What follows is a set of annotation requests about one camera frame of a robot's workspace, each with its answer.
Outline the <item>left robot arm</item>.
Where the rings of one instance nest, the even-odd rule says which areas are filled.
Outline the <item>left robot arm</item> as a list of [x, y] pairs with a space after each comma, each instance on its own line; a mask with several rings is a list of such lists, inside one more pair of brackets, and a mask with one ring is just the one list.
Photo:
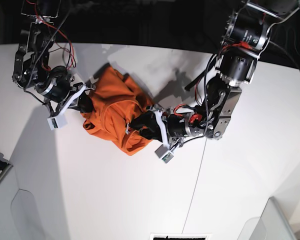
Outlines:
[[203, 85], [204, 98], [195, 106], [148, 106], [127, 124], [148, 140], [158, 140], [168, 150], [197, 139], [220, 139], [242, 93], [249, 84], [262, 53], [271, 43], [274, 26], [300, 12], [300, 0], [243, 0], [228, 17], [219, 50], [192, 82]]

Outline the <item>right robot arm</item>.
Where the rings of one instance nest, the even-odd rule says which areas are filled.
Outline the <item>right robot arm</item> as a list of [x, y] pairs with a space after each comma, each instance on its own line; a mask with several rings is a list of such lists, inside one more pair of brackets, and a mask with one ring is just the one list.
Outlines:
[[[12, 81], [47, 107], [51, 117], [66, 109], [84, 114], [93, 110], [92, 100], [87, 95], [94, 88], [93, 84], [75, 83], [71, 73], [77, 66], [75, 50], [61, 30], [70, 13], [65, 13], [59, 25], [52, 21], [59, 16], [61, 5], [60, 0], [23, 1], [21, 14], [27, 17], [29, 23], [20, 31], [12, 74]], [[66, 46], [57, 46], [67, 59], [63, 65], [50, 67], [49, 57], [53, 52], [51, 48], [57, 43], [57, 35], [61, 35], [67, 43]]]

